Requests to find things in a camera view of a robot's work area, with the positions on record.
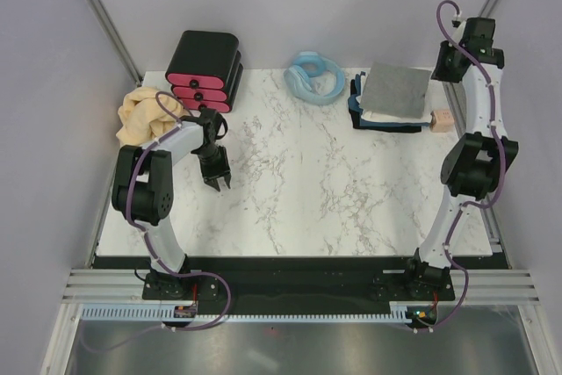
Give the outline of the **grey t shirt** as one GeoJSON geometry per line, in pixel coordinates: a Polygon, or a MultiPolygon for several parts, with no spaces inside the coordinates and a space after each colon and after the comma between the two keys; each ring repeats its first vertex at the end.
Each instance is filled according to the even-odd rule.
{"type": "Polygon", "coordinates": [[[420,119],[431,72],[374,62],[361,89],[360,106],[398,118],[420,119]]]}

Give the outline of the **yellow t shirt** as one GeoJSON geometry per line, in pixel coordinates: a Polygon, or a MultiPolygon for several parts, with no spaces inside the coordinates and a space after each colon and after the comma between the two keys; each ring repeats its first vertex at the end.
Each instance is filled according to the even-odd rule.
{"type": "Polygon", "coordinates": [[[121,147],[140,146],[173,128],[176,120],[161,108],[157,100],[178,118],[187,114],[176,99],[163,93],[156,96],[158,92],[157,88],[140,87],[124,96],[118,108],[122,127],[116,133],[121,147]]]}

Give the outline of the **black pink drawer box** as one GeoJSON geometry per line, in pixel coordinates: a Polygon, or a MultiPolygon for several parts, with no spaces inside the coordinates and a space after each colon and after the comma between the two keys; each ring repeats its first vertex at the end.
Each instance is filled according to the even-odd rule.
{"type": "Polygon", "coordinates": [[[165,78],[186,109],[212,108],[229,113],[234,108],[242,72],[235,35],[188,30],[181,35],[165,78]]]}

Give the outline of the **light blue headphones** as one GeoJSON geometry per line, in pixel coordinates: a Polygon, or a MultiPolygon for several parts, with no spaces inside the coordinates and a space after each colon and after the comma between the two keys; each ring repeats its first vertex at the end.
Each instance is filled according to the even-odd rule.
{"type": "Polygon", "coordinates": [[[313,51],[298,53],[284,72],[284,81],[290,93],[311,105],[325,106],[333,104],[343,92],[345,75],[331,59],[313,51]],[[334,88],[326,94],[316,90],[313,80],[331,74],[335,78],[334,88]]]}

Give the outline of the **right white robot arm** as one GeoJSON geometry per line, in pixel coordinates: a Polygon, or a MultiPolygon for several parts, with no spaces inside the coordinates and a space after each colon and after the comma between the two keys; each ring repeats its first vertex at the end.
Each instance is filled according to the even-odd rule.
{"type": "Polygon", "coordinates": [[[412,299],[450,297],[455,243],[472,209],[492,205],[519,145],[509,139],[501,115],[504,53],[493,46],[491,18],[455,21],[455,32],[440,45],[432,79],[459,83],[466,96],[465,133],[441,168],[443,199],[428,236],[409,260],[402,277],[412,299]]]}

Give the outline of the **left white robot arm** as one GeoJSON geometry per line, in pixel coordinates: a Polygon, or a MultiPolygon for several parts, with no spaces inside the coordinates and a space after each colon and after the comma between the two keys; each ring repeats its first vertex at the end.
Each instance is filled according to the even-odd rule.
{"type": "Polygon", "coordinates": [[[169,217],[174,202],[173,167],[187,155],[195,155],[205,185],[216,191],[220,181],[229,186],[227,150],[218,143],[227,130],[225,118],[205,108],[196,117],[182,117],[162,137],[143,146],[125,145],[119,151],[112,207],[140,232],[148,249],[145,300],[183,300],[192,295],[197,283],[189,274],[188,257],[169,217]]]}

